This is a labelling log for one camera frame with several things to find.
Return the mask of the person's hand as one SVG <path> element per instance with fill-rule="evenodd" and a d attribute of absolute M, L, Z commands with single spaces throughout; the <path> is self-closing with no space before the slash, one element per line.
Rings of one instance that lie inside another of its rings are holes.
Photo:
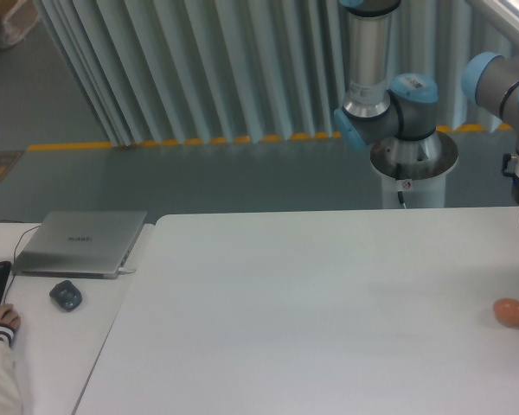
<path fill-rule="evenodd" d="M 21 317 L 10 303 L 0 305 L 0 342 L 10 346 L 17 330 L 21 326 Z"/>

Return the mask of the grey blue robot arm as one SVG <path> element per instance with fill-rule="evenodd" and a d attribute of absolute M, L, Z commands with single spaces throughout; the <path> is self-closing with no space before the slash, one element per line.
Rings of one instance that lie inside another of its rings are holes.
<path fill-rule="evenodd" d="M 444 179 L 458 160 L 456 144 L 436 131 L 438 87 L 424 74 L 404 73 L 385 81 L 391 15 L 398 1 L 343 1 L 359 44 L 349 58 L 349 89 L 334 111 L 337 129 L 352 148 L 370 146 L 373 168 L 390 181 L 389 206 L 408 208 L 410 185 L 424 188 Z M 471 1 L 502 35 L 519 47 L 519 1 Z M 504 154 L 501 173 L 519 205 L 519 54 L 484 52 L 466 66 L 465 96 L 516 132 L 516 150 Z"/>

